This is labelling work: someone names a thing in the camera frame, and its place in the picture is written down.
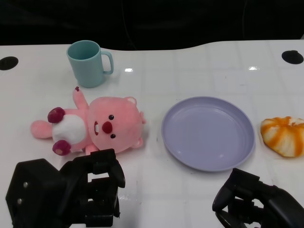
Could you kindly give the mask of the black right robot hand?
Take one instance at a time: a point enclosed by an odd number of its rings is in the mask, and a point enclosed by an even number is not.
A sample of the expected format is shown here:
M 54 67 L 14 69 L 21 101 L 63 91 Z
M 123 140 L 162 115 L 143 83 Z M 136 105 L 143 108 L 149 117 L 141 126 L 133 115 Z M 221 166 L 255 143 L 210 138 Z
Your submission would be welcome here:
M 234 168 L 217 193 L 212 210 L 226 228 L 303 228 L 304 208 L 284 189 Z

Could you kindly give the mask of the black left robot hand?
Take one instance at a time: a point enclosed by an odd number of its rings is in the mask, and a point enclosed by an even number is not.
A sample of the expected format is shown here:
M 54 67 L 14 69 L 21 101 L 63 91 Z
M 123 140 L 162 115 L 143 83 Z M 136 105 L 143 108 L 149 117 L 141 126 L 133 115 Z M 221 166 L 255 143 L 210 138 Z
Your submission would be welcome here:
M 74 158 L 58 170 L 45 159 L 19 162 L 6 202 L 15 228 L 88 228 L 120 216 L 118 189 L 125 177 L 113 149 Z

